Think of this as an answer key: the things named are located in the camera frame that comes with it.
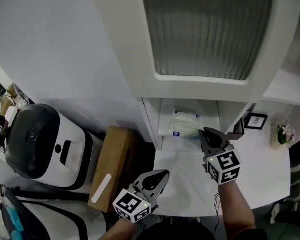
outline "plastic bag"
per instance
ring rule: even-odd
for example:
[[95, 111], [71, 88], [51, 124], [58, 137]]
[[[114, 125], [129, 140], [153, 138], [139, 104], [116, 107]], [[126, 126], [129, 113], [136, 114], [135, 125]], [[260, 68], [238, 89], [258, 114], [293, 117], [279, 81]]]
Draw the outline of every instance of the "plastic bag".
[[191, 140], [199, 139], [199, 130], [204, 129], [202, 116], [190, 112], [173, 110], [169, 132], [174, 137]]

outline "black cable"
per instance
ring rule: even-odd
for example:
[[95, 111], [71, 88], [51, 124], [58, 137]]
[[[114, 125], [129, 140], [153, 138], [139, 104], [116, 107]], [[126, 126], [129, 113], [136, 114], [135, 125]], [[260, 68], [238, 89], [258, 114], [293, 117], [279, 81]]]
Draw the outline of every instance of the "black cable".
[[141, 227], [142, 231], [144, 232], [146, 230], [147, 225], [144, 224], [143, 222], [140, 222], [140, 227]]
[[218, 197], [219, 197], [219, 193], [214, 196], [214, 209], [216, 211], [217, 222], [216, 222], [216, 225], [215, 225], [215, 228], [214, 228], [213, 237], [215, 237], [215, 234], [216, 234], [216, 231], [217, 231], [217, 227], [218, 227], [219, 222], [220, 222], [220, 220], [219, 220], [219, 207], [220, 207], [220, 203], [221, 202], [219, 201], [219, 204], [218, 204]]
[[278, 240], [280, 240], [287, 233], [288, 226], [289, 224], [285, 226], [285, 230], [283, 231], [282, 235], [278, 238]]

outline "white label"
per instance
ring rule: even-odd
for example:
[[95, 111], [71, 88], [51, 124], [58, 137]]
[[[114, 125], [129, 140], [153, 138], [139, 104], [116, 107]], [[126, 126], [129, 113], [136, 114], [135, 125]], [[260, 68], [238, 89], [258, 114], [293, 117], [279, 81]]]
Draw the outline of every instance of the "white label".
[[111, 178], [112, 178], [112, 176], [109, 173], [104, 177], [104, 180], [102, 181], [99, 188], [96, 190], [95, 194], [93, 195], [93, 197], [91, 199], [92, 203], [95, 204], [99, 200], [100, 196], [105, 191], [106, 186], [109, 184]]

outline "white countertop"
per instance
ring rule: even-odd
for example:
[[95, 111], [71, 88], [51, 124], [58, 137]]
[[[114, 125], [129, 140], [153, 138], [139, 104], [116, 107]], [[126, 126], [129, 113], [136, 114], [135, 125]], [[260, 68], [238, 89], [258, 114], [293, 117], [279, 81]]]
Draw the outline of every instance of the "white countertop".
[[[270, 147], [270, 125], [262, 130], [244, 129], [245, 135], [231, 141], [242, 165], [237, 184], [252, 209], [268, 205], [290, 194], [289, 150]], [[157, 215], [181, 217], [216, 216], [217, 183], [203, 168], [204, 154], [157, 151], [154, 169], [170, 171], [170, 180], [157, 199]]]

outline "black lid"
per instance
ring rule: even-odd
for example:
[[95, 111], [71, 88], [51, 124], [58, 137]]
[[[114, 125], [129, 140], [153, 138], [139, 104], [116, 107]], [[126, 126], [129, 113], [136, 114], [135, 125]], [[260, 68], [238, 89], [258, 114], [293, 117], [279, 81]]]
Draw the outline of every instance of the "black lid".
[[13, 121], [5, 159], [22, 177], [38, 179], [49, 166], [60, 127], [58, 112], [44, 104], [28, 105]]

